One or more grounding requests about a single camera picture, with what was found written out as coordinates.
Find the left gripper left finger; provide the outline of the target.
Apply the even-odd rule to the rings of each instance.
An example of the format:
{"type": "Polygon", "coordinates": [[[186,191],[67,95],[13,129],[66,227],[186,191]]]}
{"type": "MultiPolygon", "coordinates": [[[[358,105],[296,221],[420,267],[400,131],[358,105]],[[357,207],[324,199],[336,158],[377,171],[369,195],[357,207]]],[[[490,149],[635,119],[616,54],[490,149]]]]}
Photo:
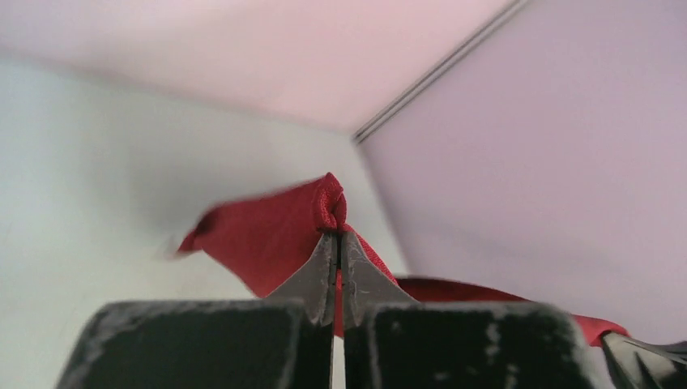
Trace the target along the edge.
{"type": "Polygon", "coordinates": [[[115,301],[87,321],[60,388],[329,388],[339,240],[268,297],[115,301]]]}

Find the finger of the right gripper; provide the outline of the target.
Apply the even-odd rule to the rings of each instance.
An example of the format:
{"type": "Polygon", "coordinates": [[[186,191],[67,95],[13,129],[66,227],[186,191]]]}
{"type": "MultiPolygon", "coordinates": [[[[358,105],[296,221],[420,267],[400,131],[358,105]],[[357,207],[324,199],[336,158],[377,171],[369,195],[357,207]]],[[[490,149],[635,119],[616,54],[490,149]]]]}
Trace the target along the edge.
{"type": "Polygon", "coordinates": [[[647,344],[609,332],[601,338],[611,380],[623,389],[686,389],[686,343],[647,344]]]}

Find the red cloth napkin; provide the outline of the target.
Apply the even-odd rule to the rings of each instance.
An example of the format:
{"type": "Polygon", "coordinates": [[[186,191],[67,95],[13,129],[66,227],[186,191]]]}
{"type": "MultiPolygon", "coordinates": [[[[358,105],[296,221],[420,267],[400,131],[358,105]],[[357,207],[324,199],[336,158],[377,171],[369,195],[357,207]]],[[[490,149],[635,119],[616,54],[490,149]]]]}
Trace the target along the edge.
{"type": "MultiPolygon", "coordinates": [[[[354,233],[382,273],[418,301],[527,301],[453,280],[394,276],[373,247],[347,223],[344,189],[332,173],[272,194],[209,208],[186,234],[178,254],[202,251],[264,298],[309,259],[325,233],[354,233]]],[[[621,325],[574,314],[588,344],[601,347],[609,332],[629,336],[621,325]]]]}

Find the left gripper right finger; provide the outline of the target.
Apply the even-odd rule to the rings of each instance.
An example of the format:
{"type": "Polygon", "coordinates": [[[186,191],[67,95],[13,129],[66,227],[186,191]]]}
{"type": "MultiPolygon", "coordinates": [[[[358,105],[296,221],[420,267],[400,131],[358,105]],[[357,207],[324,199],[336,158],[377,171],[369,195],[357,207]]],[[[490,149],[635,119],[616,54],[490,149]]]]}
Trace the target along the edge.
{"type": "Polygon", "coordinates": [[[596,388],[570,315],[533,302],[420,302],[340,238],[349,388],[596,388]]]}

